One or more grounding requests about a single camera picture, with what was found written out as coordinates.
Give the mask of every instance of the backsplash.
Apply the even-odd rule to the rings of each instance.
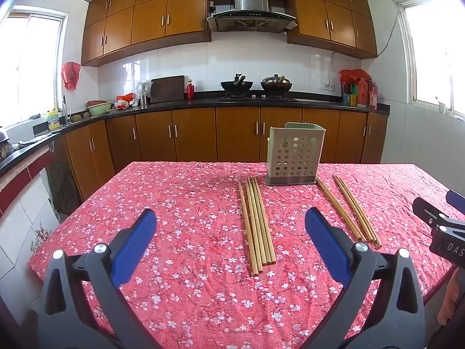
[[[236,73],[260,81],[275,73],[285,75],[296,92],[340,95],[339,71],[360,68],[360,60],[335,53],[332,57],[331,84],[328,83],[332,52],[288,44],[286,34],[259,32],[213,32],[208,43],[186,44],[144,52],[99,67],[99,98],[114,100],[115,95],[132,92],[140,80],[167,76],[192,79],[197,92],[222,90],[221,82],[233,80]]]

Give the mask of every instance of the chopstick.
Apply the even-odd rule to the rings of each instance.
[[[253,192],[252,203],[253,203],[254,213],[257,213],[257,216],[259,218],[260,231],[261,231],[263,247],[264,247],[264,256],[265,256],[266,264],[263,263],[263,258],[262,258],[262,264],[269,265],[271,264],[270,247],[268,246],[267,231],[264,227],[263,215],[262,215],[262,210],[260,208],[260,201],[259,201],[259,197],[257,193],[257,187],[255,186],[253,177],[249,178],[249,182],[250,182],[250,186],[252,187],[252,192]]]
[[[373,237],[373,240],[374,242],[379,246],[379,247],[382,247],[383,244],[381,243],[381,240],[378,236],[378,234],[376,233],[376,231],[374,230],[373,228],[373,224],[371,223],[370,219],[368,218],[368,216],[366,215],[365,211],[363,210],[362,206],[360,205],[360,203],[357,201],[357,199],[355,198],[355,196],[353,195],[353,193],[350,191],[350,189],[347,187],[346,183],[344,182],[344,180],[342,178],[340,178],[339,176],[336,176],[338,178],[338,180],[341,182],[341,184],[345,187],[345,189],[348,191],[350,197],[352,198],[352,200],[354,201],[355,203],[355,206],[357,206],[358,210],[360,211],[362,217],[364,218],[365,220],[365,223],[368,227],[368,229],[370,230],[371,232],[371,236]]]
[[[274,252],[273,240],[271,239],[270,227],[268,226],[268,218],[267,218],[267,214],[266,214],[266,212],[264,210],[264,204],[263,204],[263,199],[262,199],[262,196],[261,196],[259,183],[258,183],[258,180],[257,180],[256,177],[253,177],[253,181],[254,181],[255,189],[256,189],[257,195],[258,195],[258,201],[259,201],[259,205],[260,205],[260,212],[261,212],[261,217],[263,219],[264,229],[265,229],[265,232],[266,232],[266,235],[267,235],[267,242],[268,242],[268,248],[269,248],[269,251],[270,251],[271,263],[275,264],[276,263],[276,254]]]
[[[347,214],[344,208],[340,205],[336,197],[327,188],[327,186],[323,182],[321,182],[321,180],[318,177],[316,177],[315,180],[316,180],[318,187],[323,191],[323,193],[326,195],[329,201],[331,201],[331,203],[336,208],[336,210],[338,210],[339,214],[342,216],[342,218],[346,222],[347,227],[352,231],[353,236],[357,240],[366,241],[366,238],[363,235],[363,233],[359,230],[357,225],[353,222],[353,220],[350,218],[350,216]]]
[[[257,256],[257,266],[263,272],[263,265],[267,264],[267,258],[264,253],[263,237],[261,235],[260,221],[257,211],[253,208],[254,198],[252,197],[252,184],[247,180],[247,200],[249,201],[250,220],[252,221],[253,244]]]
[[[259,275],[259,269],[257,265],[257,256],[255,255],[255,246],[253,245],[252,232],[250,230],[249,217],[247,215],[246,200],[244,199],[244,191],[242,185],[239,182],[239,194],[240,202],[242,205],[242,213],[244,215],[244,221],[246,222],[247,242],[249,244],[250,264],[252,266],[252,276]]]
[[[350,205],[352,208],[352,211],[354,214],[357,216],[357,219],[360,222],[360,225],[362,226],[363,230],[365,231],[366,237],[368,241],[374,241],[375,239],[373,238],[373,235],[371,234],[371,230],[368,228],[367,223],[365,222],[362,214],[360,213],[360,206],[357,206],[356,203],[354,202],[354,198],[350,190],[347,189],[346,184],[343,184],[340,181],[340,178],[338,176],[334,175],[334,182],[336,182],[336,185],[340,189],[340,191],[344,194],[344,197],[346,198],[347,203]]]

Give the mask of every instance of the red plastic bag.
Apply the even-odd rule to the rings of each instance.
[[[61,68],[61,77],[65,83],[66,90],[76,90],[76,85],[79,80],[79,71],[81,65],[75,62],[67,62]]]

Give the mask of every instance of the table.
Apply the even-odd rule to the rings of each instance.
[[[316,185],[267,187],[265,173],[265,164],[132,163],[63,222],[29,265],[43,279],[56,249],[88,252],[151,208],[157,232],[121,291],[162,347],[298,348],[342,288],[305,232],[305,212],[316,206],[332,225],[348,231]],[[447,205],[447,188],[414,165],[321,164],[319,177],[347,211],[334,173],[372,219],[382,251],[410,251],[427,296],[451,265],[429,251],[430,229],[413,215],[412,202],[420,196],[465,219]],[[237,186],[249,175],[258,176],[277,257],[255,278]],[[99,324],[109,329],[89,284],[85,291]],[[375,295],[374,282],[352,334],[363,326]]]

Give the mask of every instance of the range hood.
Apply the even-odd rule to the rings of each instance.
[[[272,12],[268,0],[234,0],[236,9],[207,18],[211,31],[264,31],[280,33],[297,26],[295,17]]]

